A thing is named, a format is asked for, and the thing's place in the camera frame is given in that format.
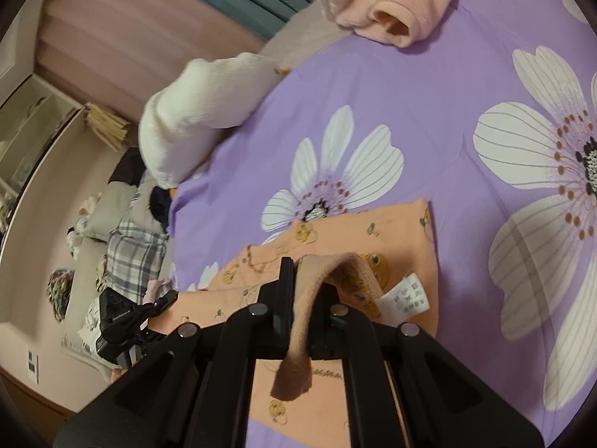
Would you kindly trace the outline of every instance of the care label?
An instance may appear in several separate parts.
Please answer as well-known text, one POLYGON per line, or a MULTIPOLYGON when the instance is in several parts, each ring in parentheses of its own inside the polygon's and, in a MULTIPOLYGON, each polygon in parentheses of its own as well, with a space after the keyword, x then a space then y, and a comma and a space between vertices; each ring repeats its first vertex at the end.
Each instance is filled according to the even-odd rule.
POLYGON ((416 274, 411 274, 381 298, 375 300, 381 323, 398 327, 411 317, 429 310, 429 301, 416 274))

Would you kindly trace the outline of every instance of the curtain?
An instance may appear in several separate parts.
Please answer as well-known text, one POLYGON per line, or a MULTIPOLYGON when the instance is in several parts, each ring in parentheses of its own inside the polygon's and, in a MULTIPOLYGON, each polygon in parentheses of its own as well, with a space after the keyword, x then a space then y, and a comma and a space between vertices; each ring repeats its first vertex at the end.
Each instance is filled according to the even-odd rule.
POLYGON ((46 0, 36 72, 136 123, 190 59, 256 53, 263 44, 202 0, 46 0))

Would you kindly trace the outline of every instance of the wooden floor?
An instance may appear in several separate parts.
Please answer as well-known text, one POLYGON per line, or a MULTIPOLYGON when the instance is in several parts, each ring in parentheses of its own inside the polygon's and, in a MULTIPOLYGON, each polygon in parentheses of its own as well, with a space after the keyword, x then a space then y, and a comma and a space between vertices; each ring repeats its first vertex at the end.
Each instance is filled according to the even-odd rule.
POLYGON ((75 413, 39 395, 1 367, 0 380, 31 428, 52 446, 59 429, 75 413))

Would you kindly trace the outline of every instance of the purple bedsheet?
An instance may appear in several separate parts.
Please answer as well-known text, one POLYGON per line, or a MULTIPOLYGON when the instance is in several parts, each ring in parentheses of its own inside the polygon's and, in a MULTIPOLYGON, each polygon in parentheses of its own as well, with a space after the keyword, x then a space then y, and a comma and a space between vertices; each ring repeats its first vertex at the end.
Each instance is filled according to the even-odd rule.
MULTIPOLYGON (((338 41, 180 186, 179 289, 322 204, 336 213, 424 196, 438 339, 551 443, 596 380, 596 43, 572 0, 458 0, 407 50, 338 41), (350 195, 298 205, 324 174, 350 195)), ((298 445, 251 422, 248 446, 298 445)))

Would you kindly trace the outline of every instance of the wall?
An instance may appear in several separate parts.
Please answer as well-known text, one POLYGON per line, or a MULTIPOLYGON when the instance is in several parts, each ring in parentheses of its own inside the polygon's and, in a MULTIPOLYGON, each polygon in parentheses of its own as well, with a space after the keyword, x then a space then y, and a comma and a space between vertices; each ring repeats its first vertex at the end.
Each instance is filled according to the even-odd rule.
POLYGON ((64 157, 29 226, 25 254, 15 277, 11 322, 0 324, 0 365, 34 391, 72 411, 81 410, 106 383, 97 370, 59 351, 62 326, 47 301, 46 286, 56 267, 75 269, 66 232, 76 222, 83 200, 105 187, 120 155, 85 131, 64 157), (29 348, 40 356, 39 385, 28 377, 29 348))

